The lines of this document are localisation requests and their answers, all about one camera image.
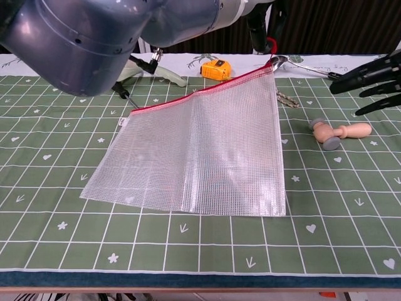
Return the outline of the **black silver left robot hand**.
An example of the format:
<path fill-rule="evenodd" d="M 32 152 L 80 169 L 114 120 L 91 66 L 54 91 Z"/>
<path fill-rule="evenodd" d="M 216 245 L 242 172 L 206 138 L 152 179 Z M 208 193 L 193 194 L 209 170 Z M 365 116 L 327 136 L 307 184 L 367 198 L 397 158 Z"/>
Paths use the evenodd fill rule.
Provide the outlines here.
<path fill-rule="evenodd" d="M 270 35 L 267 34 L 266 13 L 273 5 L 276 10 L 276 24 Z M 251 37 L 253 50 L 262 55 L 275 55 L 277 53 L 277 40 L 288 17 L 289 1 L 248 1 L 244 9 L 247 28 Z"/>

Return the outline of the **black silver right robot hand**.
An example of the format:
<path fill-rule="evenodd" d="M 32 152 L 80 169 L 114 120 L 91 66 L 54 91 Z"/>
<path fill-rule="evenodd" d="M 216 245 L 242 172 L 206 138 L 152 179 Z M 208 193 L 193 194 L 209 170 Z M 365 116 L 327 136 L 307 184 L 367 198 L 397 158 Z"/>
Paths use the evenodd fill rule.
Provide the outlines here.
<path fill-rule="evenodd" d="M 372 88 L 359 94 L 360 97 L 390 94 L 390 97 L 373 102 L 355 112 L 356 116 L 369 114 L 377 110 L 400 105 L 400 50 L 361 65 L 330 85 L 332 94 L 349 92 L 362 87 L 373 85 Z"/>

